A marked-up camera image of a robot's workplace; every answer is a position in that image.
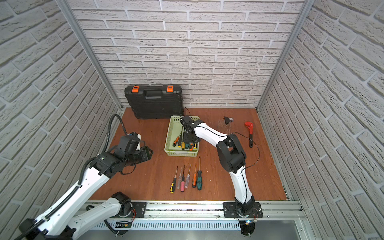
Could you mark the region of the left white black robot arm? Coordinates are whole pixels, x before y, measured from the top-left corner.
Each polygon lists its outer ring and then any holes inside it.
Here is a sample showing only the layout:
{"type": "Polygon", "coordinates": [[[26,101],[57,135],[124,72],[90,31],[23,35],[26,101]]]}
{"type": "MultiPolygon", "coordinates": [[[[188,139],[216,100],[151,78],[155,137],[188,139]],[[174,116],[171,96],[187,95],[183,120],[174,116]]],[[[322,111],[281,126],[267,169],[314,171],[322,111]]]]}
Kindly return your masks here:
{"type": "Polygon", "coordinates": [[[121,192],[100,206],[76,215],[86,201],[114,175],[124,174],[126,166],[136,166],[152,158],[148,146],[139,148],[141,136],[125,135],[117,146],[102,152],[83,165],[79,180],[49,209],[35,219],[24,220],[18,240],[75,240],[110,217],[136,216],[131,199],[121,192]]]}

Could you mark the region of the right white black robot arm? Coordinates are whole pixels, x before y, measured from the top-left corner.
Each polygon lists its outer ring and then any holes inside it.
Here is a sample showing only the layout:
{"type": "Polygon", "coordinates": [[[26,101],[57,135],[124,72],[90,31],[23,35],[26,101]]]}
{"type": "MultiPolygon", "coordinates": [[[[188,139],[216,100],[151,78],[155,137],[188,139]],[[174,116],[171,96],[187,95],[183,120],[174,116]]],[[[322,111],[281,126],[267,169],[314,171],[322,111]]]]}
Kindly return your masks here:
{"type": "Polygon", "coordinates": [[[235,134],[220,133],[201,120],[193,121],[190,116],[183,116],[180,120],[184,132],[184,141],[194,144],[205,140],[216,147],[220,164],[229,172],[235,189],[237,214],[244,217],[253,207],[255,199],[249,188],[246,177],[246,153],[235,134]]]}

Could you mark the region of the light green plastic bin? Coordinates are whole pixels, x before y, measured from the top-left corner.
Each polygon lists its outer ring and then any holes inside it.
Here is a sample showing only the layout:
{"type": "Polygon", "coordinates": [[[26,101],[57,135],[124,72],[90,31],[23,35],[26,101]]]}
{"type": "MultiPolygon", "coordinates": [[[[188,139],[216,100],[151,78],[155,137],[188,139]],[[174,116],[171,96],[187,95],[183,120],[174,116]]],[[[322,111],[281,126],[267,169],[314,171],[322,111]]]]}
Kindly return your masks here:
{"type": "Polygon", "coordinates": [[[199,144],[184,142],[181,118],[181,116],[171,116],[164,150],[171,157],[197,157],[199,144]]]}

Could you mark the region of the clear red tester screwdriver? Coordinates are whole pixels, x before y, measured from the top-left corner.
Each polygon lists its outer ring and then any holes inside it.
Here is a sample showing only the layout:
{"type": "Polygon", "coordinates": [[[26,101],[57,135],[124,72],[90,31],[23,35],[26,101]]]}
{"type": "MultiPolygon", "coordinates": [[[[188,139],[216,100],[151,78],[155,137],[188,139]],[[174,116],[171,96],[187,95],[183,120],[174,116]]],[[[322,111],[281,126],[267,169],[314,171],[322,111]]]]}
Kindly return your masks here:
{"type": "Polygon", "coordinates": [[[190,164],[190,166],[189,166],[189,171],[188,171],[188,174],[187,174],[187,179],[186,179],[186,182],[185,182],[185,189],[187,189],[188,188],[188,186],[189,186],[189,182],[190,182],[190,177],[191,177],[191,175],[190,175],[190,172],[191,172],[191,164],[190,164]]]}

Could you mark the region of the orange black small screwdriver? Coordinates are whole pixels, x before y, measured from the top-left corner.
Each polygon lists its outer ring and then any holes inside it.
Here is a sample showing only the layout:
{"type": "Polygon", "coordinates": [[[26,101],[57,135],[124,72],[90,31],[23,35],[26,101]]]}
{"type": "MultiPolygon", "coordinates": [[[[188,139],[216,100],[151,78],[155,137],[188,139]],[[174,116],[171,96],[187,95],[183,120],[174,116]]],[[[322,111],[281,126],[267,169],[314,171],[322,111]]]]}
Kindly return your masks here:
{"type": "Polygon", "coordinates": [[[197,187],[197,165],[195,165],[195,172],[194,172],[194,175],[193,175],[192,187],[193,188],[197,187]]]}

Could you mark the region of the large green black screwdriver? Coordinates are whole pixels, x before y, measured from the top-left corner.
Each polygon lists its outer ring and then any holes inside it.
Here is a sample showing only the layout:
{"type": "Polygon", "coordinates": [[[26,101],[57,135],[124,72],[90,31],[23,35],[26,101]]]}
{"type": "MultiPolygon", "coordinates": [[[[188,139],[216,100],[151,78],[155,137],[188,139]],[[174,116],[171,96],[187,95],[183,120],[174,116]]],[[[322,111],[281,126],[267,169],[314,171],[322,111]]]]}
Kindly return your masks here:
{"type": "Polygon", "coordinates": [[[199,170],[197,171],[197,189],[199,191],[202,190],[202,185],[203,185],[203,181],[202,181],[202,171],[201,171],[201,157],[199,157],[199,170]]]}

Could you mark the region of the small black relay component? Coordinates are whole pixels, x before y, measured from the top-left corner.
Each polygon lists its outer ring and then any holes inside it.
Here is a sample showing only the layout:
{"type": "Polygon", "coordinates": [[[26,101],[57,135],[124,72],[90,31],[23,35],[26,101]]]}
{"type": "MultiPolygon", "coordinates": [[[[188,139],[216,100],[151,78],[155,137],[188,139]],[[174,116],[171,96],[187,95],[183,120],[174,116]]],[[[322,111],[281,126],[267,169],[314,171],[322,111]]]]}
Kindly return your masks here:
{"type": "Polygon", "coordinates": [[[229,125],[229,124],[232,123],[234,120],[233,120],[233,118],[224,117],[224,121],[225,121],[225,124],[226,124],[226,125],[229,125]]]}

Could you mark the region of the black plastic tool case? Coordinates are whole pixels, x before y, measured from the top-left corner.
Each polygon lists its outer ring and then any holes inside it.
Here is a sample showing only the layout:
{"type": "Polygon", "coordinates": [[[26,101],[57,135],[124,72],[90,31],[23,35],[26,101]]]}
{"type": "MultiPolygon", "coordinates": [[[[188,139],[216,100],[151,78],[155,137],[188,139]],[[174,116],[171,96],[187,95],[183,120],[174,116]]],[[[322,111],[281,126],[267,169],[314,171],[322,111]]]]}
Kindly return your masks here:
{"type": "Polygon", "coordinates": [[[184,114],[179,85],[128,86],[124,94],[137,119],[169,119],[184,114]]]}

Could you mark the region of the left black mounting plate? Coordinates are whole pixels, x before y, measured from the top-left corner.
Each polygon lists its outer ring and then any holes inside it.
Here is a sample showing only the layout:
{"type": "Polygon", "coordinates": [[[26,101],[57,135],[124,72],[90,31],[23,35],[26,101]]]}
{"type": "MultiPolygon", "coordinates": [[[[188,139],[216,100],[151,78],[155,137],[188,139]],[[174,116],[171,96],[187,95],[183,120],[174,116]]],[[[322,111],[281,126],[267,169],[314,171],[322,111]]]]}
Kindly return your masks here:
{"type": "Polygon", "coordinates": [[[146,212],[146,202],[129,202],[122,204],[119,212],[115,217],[120,218],[144,218],[146,212]]]}

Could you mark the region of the black mounting plate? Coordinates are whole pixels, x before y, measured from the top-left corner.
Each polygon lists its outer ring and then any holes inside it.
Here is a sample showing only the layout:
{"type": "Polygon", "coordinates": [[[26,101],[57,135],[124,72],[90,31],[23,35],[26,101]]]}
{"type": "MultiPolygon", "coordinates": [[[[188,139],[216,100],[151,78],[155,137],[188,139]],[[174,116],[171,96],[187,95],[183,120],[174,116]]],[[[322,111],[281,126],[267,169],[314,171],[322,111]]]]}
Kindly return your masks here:
{"type": "Polygon", "coordinates": [[[242,206],[236,202],[223,203],[225,218],[263,218],[263,210],[259,202],[252,202],[242,206]]]}
{"type": "Polygon", "coordinates": [[[120,218],[144,218],[146,212],[146,202],[129,202],[122,204],[119,212],[115,217],[120,218]]]}

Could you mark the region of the red black pipe wrench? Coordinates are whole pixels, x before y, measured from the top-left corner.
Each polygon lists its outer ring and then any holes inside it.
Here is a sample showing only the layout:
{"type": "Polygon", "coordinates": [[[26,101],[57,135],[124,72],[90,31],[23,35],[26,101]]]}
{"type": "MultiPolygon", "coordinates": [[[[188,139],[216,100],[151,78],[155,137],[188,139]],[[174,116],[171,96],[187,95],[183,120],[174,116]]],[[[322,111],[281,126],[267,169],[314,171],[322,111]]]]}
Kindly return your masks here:
{"type": "Polygon", "coordinates": [[[252,122],[245,122],[245,126],[248,128],[248,131],[249,131],[249,147],[252,148],[254,145],[254,142],[253,142],[253,123],[252,122]]]}

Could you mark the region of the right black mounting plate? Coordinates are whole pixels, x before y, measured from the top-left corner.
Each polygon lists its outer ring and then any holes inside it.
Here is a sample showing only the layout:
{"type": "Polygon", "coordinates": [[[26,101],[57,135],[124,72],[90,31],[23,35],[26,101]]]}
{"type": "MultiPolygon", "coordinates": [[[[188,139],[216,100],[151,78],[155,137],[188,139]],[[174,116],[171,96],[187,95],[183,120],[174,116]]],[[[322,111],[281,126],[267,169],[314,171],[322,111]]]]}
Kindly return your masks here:
{"type": "Polygon", "coordinates": [[[242,206],[236,202],[223,203],[225,218],[263,218],[263,210],[259,202],[252,202],[242,206]]]}

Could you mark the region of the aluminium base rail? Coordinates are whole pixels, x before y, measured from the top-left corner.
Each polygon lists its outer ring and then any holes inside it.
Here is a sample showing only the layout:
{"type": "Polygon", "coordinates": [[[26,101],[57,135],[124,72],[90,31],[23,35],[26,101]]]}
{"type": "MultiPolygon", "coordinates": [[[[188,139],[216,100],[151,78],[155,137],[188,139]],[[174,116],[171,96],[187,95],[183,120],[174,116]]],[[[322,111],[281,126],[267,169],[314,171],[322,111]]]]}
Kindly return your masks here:
{"type": "Polygon", "coordinates": [[[297,227],[308,218],[298,201],[261,201],[247,217],[235,215],[235,203],[224,201],[134,201],[136,216],[111,217],[116,231],[238,231],[260,221],[292,221],[297,227]]]}

